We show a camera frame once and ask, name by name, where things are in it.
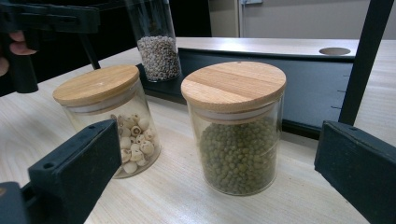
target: black plastic bracket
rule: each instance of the black plastic bracket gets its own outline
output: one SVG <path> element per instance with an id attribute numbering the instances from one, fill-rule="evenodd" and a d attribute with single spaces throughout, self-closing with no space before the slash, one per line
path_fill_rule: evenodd
<path id="1" fill-rule="evenodd" d="M 22 189 L 0 184 L 0 223 L 83 223 L 120 165 L 117 122 L 90 125 L 31 166 Z"/>
<path id="2" fill-rule="evenodd" d="M 369 222 L 396 223 L 396 147 L 353 126 L 324 121 L 315 170 Z"/>

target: gray pebbles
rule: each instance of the gray pebbles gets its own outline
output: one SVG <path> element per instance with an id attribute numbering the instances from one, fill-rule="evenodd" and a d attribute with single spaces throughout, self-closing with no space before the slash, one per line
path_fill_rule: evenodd
<path id="1" fill-rule="evenodd" d="M 165 81 L 181 74 L 176 40 L 168 36 L 144 36 L 137 41 L 146 77 Z"/>

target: tall glass jar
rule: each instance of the tall glass jar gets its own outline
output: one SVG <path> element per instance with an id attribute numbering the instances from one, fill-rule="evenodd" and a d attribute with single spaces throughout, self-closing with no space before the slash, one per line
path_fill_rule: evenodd
<path id="1" fill-rule="evenodd" d="M 148 81 L 181 75 L 169 0 L 125 0 Z"/>

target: round hole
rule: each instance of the round hole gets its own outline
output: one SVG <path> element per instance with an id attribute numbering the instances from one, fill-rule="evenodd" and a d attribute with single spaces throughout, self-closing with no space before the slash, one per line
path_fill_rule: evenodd
<path id="1" fill-rule="evenodd" d="M 52 168 L 53 166 L 54 166 L 55 164 L 53 164 L 52 162 L 48 162 L 48 163 L 46 163 L 46 164 L 44 164 L 44 169 L 50 169 L 50 168 Z"/>
<path id="2" fill-rule="evenodd" d="M 320 49 L 319 52 L 321 54 L 325 54 L 325 55 L 340 56 L 340 55 L 346 55 L 346 54 L 350 53 L 350 49 L 326 48 L 326 49 Z"/>

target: finger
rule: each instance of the finger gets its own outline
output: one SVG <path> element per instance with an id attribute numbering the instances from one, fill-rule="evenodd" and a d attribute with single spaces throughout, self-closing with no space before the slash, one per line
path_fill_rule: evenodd
<path id="1" fill-rule="evenodd" d="M 9 68 L 9 63 L 6 58 L 0 57 L 0 76 L 4 75 Z"/>
<path id="2" fill-rule="evenodd" d="M 15 33 L 10 33 L 9 37 L 11 37 L 11 39 L 17 41 L 17 42 L 21 42 L 24 41 L 24 35 L 22 31 L 17 31 Z"/>
<path id="3" fill-rule="evenodd" d="M 28 49 L 26 42 L 14 42 L 9 45 L 11 52 L 17 55 L 29 55 L 36 53 L 36 50 Z"/>

